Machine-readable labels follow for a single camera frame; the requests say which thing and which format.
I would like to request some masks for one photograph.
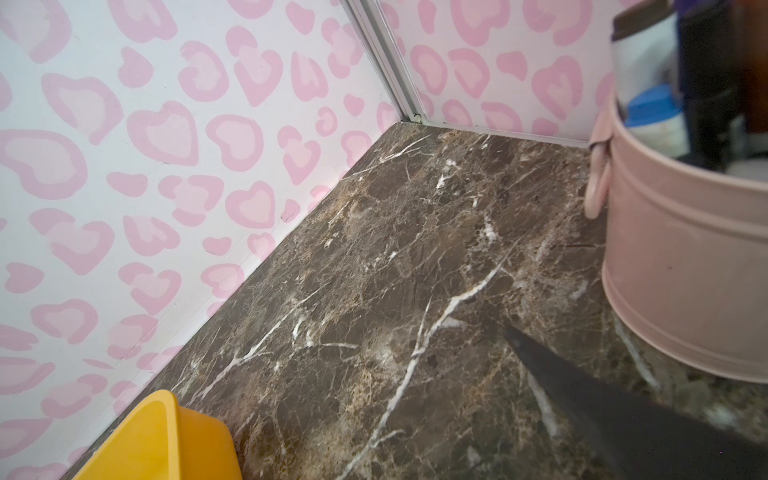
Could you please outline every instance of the pink heart shape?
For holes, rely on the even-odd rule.
[[[296,27],[296,30],[302,35],[308,35],[315,26],[315,12],[301,8],[301,5],[296,2],[286,5],[286,15],[288,15],[291,25]]]
[[[480,98],[491,81],[491,71],[480,54],[471,48],[448,52],[458,84],[472,98]]]
[[[43,272],[26,263],[11,262],[5,266],[11,275],[5,281],[5,289],[11,293],[27,293],[43,281]]]
[[[211,318],[216,314],[216,312],[219,311],[219,308],[224,305],[224,302],[213,302],[208,306],[208,310],[206,310],[206,313],[208,314],[208,318]]]
[[[469,111],[464,104],[458,100],[451,99],[442,105],[442,115],[450,124],[461,125],[463,127],[472,127],[474,122],[469,115]]]
[[[322,201],[330,191],[331,189],[325,185],[318,185],[317,187],[314,187],[312,190],[310,190],[310,195],[312,195],[312,198],[314,198],[315,201],[310,203],[310,205],[306,208],[306,211],[311,212],[312,210],[315,210],[315,207],[317,207],[320,201]]]
[[[208,253],[217,255],[219,257],[226,255],[232,247],[232,239],[229,237],[213,238],[208,237],[203,239],[203,248]]]
[[[326,75],[312,58],[294,52],[290,60],[290,76],[293,93],[299,100],[310,101],[328,95]]]
[[[67,46],[72,24],[58,0],[27,0],[0,5],[0,31],[34,63],[45,63]]]
[[[344,96],[344,107],[353,117],[360,115],[365,106],[366,101],[360,97],[356,97],[352,94]]]
[[[59,480],[67,472],[63,463],[49,463],[44,467],[18,467],[11,470],[5,480]]]
[[[402,40],[400,35],[395,38],[395,43],[397,44],[397,50],[400,52],[400,56],[405,57],[407,52],[406,43]]]
[[[26,449],[42,437],[53,419],[14,419],[0,423],[0,458]]]
[[[542,68],[533,74],[531,89],[550,113],[565,120],[571,110],[581,103],[584,90],[581,68],[573,57],[559,57],[549,68]]]
[[[12,99],[11,85],[8,83],[8,80],[5,80],[5,76],[0,73],[0,111],[8,108]]]
[[[451,0],[451,17],[458,36],[473,47],[488,43],[491,28],[509,23],[508,0]]]
[[[283,60],[274,50],[259,53],[253,34],[244,27],[227,32],[227,48],[237,57],[235,76],[252,107],[258,107],[277,88],[283,76]]]
[[[152,257],[181,243],[178,232],[155,217],[123,217],[128,245],[144,257]]]
[[[116,191],[126,197],[140,197],[147,191],[149,180],[142,174],[123,174],[121,172],[112,172],[107,175],[107,183]]]
[[[346,152],[346,165],[351,167],[371,148],[371,137],[363,131],[348,131],[341,137],[341,148]]]
[[[424,111],[427,114],[428,118],[432,118],[432,116],[435,114],[435,104],[432,103],[432,99],[424,92],[419,92],[419,100],[422,101],[422,105],[424,106]]]
[[[289,223],[300,213],[301,205],[299,205],[299,202],[289,198],[286,200],[286,206],[283,208],[283,213],[280,215],[280,219],[285,223]]]
[[[230,170],[250,170],[264,151],[261,128],[250,118],[219,115],[208,123],[205,131],[221,149],[221,162]]]
[[[323,38],[331,45],[328,68],[336,78],[347,78],[352,66],[360,63],[363,49],[351,24],[339,25],[335,18],[328,18],[321,27]]]
[[[558,47],[584,36],[592,19],[592,0],[523,0],[523,19],[533,31],[553,31]]]
[[[181,45],[181,56],[187,67],[179,72],[179,85],[184,93],[197,101],[216,101],[230,87],[227,70],[216,53],[198,41]]]
[[[248,190],[235,190],[224,204],[230,218],[243,227],[272,228],[275,224],[275,192],[264,182],[256,182]]]
[[[123,318],[107,331],[107,355],[118,360],[134,358],[141,351],[141,344],[152,338],[156,328],[157,320],[149,315]]]
[[[336,119],[336,114],[333,113],[329,107],[321,107],[317,111],[317,115],[320,119],[315,123],[315,130],[321,137],[328,137],[336,131],[336,127],[339,122]]]
[[[114,399],[112,410],[120,415],[141,393],[142,388],[129,380],[121,380],[109,389],[109,396]]]
[[[214,289],[215,296],[229,298],[245,280],[245,273],[239,265],[222,263],[203,270],[200,279]]]
[[[431,35],[435,33],[435,16],[437,16],[437,7],[431,0],[421,0],[417,7],[419,12],[419,22],[422,24],[424,32]]]
[[[275,239],[268,233],[254,233],[248,237],[248,248],[253,255],[264,261],[275,250]]]
[[[93,145],[99,145],[123,120],[117,95],[97,78],[75,80],[49,73],[43,75],[41,83],[53,112],[85,134]]]
[[[496,66],[502,73],[509,73],[523,81],[528,76],[528,62],[521,51],[508,51],[496,57]]]
[[[137,43],[171,40],[178,32],[162,0],[107,0],[107,5],[123,35]]]
[[[133,287],[131,298],[150,315],[157,315],[174,299],[181,288],[181,275],[173,270],[154,270],[143,263],[123,265],[118,276],[123,283]]]
[[[379,103],[376,109],[376,124],[379,125],[379,131],[384,133],[389,127],[393,126],[400,120],[400,116],[397,115],[397,110],[392,104],[385,101]]]
[[[48,335],[76,345],[88,338],[98,324],[96,309],[85,300],[69,299],[59,304],[37,305],[30,310],[32,324]]]
[[[534,135],[541,135],[543,137],[554,137],[558,132],[558,124],[546,118],[537,118],[533,120],[531,131]]]
[[[40,402],[40,407],[47,417],[65,419],[79,412],[92,397],[107,388],[107,379],[101,375],[89,373],[74,382],[53,387]]]
[[[411,66],[422,78],[429,93],[442,93],[448,83],[448,67],[435,50],[427,45],[416,45],[411,49]]]
[[[249,20],[266,15],[274,2],[274,0],[227,0],[239,16]]]
[[[96,221],[77,228],[74,217],[55,208],[42,208],[29,216],[29,223],[51,245],[51,252],[77,275],[89,274],[107,256],[114,231]]]
[[[186,180],[171,175],[161,180],[157,189],[163,197],[175,202],[176,210],[172,215],[179,223],[196,227],[219,203],[224,182],[210,175],[192,175]]]
[[[101,360],[94,360],[94,359],[83,359],[83,363],[86,363],[90,366],[94,366],[97,369],[102,370],[114,370],[114,367],[110,365],[109,363],[102,362]]]
[[[523,120],[520,115],[506,104],[484,101],[480,109],[485,112],[485,123],[491,130],[523,131]]]
[[[33,389],[55,369],[53,363],[37,363],[34,359],[0,356],[0,395],[17,395]]]
[[[306,180],[320,161],[320,144],[316,141],[302,144],[301,139],[301,134],[294,127],[280,128],[277,133],[277,143],[285,152],[283,165],[294,185]]]
[[[396,28],[400,28],[400,17],[397,15],[397,12],[395,12],[395,9],[389,3],[384,2],[379,3],[379,6],[382,9],[384,19],[386,20],[389,29],[395,30]]]
[[[118,70],[120,83],[128,88],[141,88],[149,83],[154,75],[154,67],[142,54],[131,47],[120,50],[123,65]]]
[[[45,200],[69,198],[88,179],[78,146],[49,131],[0,131],[0,164],[18,175],[28,194]]]
[[[192,113],[177,101],[160,111],[139,110],[126,121],[128,137],[143,155],[165,164],[197,165],[197,127]]]
[[[24,352],[25,350],[32,350],[32,345],[39,342],[38,337],[30,332],[0,324],[0,348]]]
[[[614,88],[614,83],[615,76],[612,71],[605,74],[600,80],[600,83],[598,83],[598,87],[594,91],[594,104],[596,104],[598,108],[602,109],[605,105],[608,96],[611,94],[611,90]]]
[[[172,346],[169,349],[163,350],[162,353],[148,353],[142,355],[141,358],[136,361],[136,366],[142,370],[158,373],[176,356],[177,353],[179,353],[179,350],[181,350],[181,346]]]

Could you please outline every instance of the black object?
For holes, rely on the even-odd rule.
[[[592,378],[513,326],[504,337],[536,381],[628,480],[768,478],[768,451]]]
[[[697,154],[694,152],[687,153],[682,157],[678,157],[677,159],[683,162],[684,164],[688,164],[692,167],[699,167],[699,168],[707,167],[707,159],[705,157],[702,157],[701,154]]]
[[[690,150],[705,157],[711,170],[746,156],[733,23],[730,0],[700,2],[677,20]]]
[[[645,30],[675,13],[674,5],[667,0],[644,0],[627,8],[614,17],[614,33],[611,41]]]

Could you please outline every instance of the bucket handle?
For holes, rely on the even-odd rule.
[[[589,148],[592,154],[589,160],[589,181],[587,191],[584,192],[584,215],[594,219],[600,215],[608,196],[608,187],[611,183],[611,116],[608,112],[610,102],[598,115],[594,124],[594,130],[589,140]]]

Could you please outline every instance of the brown marble countertop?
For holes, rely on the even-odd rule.
[[[577,148],[397,124],[139,399],[169,389],[224,421],[245,479],[613,478],[499,335],[511,322],[765,442],[768,387],[684,366],[615,318],[587,165]]]

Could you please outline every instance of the pink leopard print wallpaper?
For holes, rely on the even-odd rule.
[[[436,123],[587,140],[613,86],[611,21],[638,0],[379,0]]]
[[[396,111],[330,0],[4,0],[0,31],[0,478],[55,480]]]

